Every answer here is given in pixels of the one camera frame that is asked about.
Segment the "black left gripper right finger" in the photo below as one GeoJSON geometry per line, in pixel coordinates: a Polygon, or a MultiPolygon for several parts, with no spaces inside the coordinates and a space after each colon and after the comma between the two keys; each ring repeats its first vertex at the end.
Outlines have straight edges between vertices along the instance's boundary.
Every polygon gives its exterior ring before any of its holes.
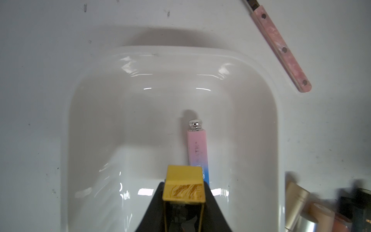
{"type": "Polygon", "coordinates": [[[201,223],[202,232],[232,232],[206,182],[204,188],[206,202],[201,223]]]}

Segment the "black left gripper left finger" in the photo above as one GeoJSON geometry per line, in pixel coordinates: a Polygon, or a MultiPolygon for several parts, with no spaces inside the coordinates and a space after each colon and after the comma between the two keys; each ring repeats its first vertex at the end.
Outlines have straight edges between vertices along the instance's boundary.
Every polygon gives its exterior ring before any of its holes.
{"type": "Polygon", "coordinates": [[[160,182],[136,232],[165,232],[164,182],[160,182]]]}

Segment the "pink blue lipstick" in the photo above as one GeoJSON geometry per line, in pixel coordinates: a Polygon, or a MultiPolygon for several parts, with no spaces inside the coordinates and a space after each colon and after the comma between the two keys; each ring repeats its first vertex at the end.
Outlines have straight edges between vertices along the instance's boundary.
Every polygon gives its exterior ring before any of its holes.
{"type": "Polygon", "coordinates": [[[202,124],[203,122],[200,119],[193,119],[188,122],[188,158],[190,166],[202,168],[203,180],[210,185],[206,130],[203,129],[202,124]]]}

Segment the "white rectangular storage box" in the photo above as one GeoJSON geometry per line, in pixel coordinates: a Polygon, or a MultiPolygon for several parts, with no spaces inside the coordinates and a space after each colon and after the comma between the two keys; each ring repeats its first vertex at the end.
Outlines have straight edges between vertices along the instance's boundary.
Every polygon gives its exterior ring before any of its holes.
{"type": "Polygon", "coordinates": [[[124,46],[76,80],[63,116],[61,230],[134,232],[165,179],[188,163],[201,119],[210,187],[235,232],[282,232],[282,117],[272,75],[215,48],[124,46]]]}

